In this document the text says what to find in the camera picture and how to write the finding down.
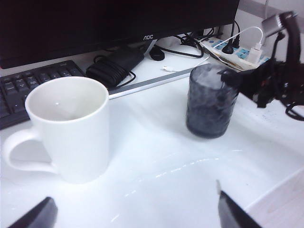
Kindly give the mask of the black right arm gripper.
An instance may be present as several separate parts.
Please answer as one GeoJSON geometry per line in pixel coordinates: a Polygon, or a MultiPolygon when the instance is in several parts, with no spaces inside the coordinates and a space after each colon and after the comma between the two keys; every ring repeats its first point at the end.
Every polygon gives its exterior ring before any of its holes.
{"type": "Polygon", "coordinates": [[[292,70],[293,64],[288,61],[268,60],[256,69],[242,72],[223,69],[218,75],[225,84],[240,84],[239,91],[257,107],[266,107],[274,99],[289,107],[293,103],[292,70]]]}

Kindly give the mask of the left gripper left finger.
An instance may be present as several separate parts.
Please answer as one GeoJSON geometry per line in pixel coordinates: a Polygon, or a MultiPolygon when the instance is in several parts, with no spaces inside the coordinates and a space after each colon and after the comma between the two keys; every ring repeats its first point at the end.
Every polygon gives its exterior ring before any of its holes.
{"type": "Polygon", "coordinates": [[[58,208],[52,197],[44,198],[9,228],[53,228],[57,220],[58,208]]]}

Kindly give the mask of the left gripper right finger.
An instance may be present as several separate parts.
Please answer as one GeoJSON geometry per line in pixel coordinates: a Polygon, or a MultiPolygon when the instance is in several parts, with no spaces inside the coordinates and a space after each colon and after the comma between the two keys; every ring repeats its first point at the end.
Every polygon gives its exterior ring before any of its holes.
{"type": "Polygon", "coordinates": [[[216,180],[219,195],[218,214],[222,228],[261,228],[225,191],[216,180]]]}

